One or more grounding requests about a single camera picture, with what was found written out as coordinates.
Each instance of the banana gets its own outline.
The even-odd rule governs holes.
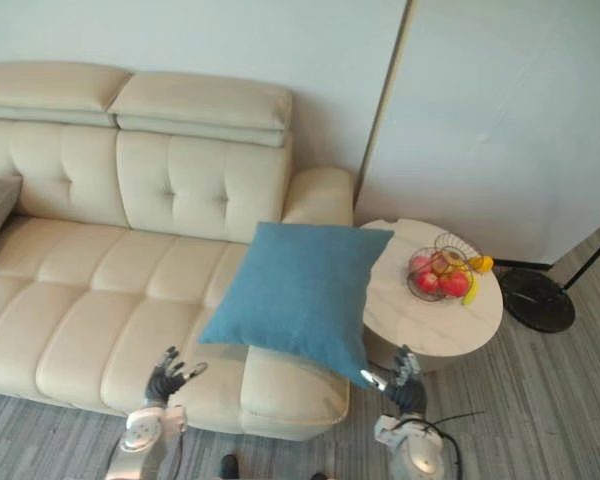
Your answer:
[[[472,275],[472,282],[471,282],[471,286],[469,287],[469,291],[462,299],[463,305],[471,305],[471,303],[475,300],[476,295],[478,294],[478,290],[479,290],[478,283],[479,282],[478,282],[478,279],[476,278],[476,276]]]

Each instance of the red apple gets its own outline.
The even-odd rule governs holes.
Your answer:
[[[410,267],[412,272],[429,273],[431,271],[431,258],[427,255],[416,255],[411,259]]]
[[[464,297],[471,286],[464,272],[458,271],[442,275],[439,284],[442,291],[452,297]]]
[[[416,277],[416,285],[425,293],[436,293],[438,291],[438,277],[433,272],[419,273]]]

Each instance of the marble tabletop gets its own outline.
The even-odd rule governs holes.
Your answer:
[[[432,247],[445,230],[416,220],[383,220],[363,228],[393,230],[384,253],[371,272],[364,323],[387,342],[407,345],[414,353],[432,357],[463,355],[484,345],[498,330],[503,305],[500,286],[492,272],[477,275],[479,291],[467,306],[460,298],[427,302],[411,293],[406,282],[411,255]]]

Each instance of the floor lamp base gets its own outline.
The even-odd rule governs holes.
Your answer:
[[[519,322],[543,333],[568,329],[576,318],[560,285],[540,272],[509,270],[500,279],[504,308]]]

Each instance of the black shoe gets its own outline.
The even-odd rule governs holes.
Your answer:
[[[234,479],[240,478],[238,470],[238,459],[235,455],[225,455],[220,461],[220,478]]]

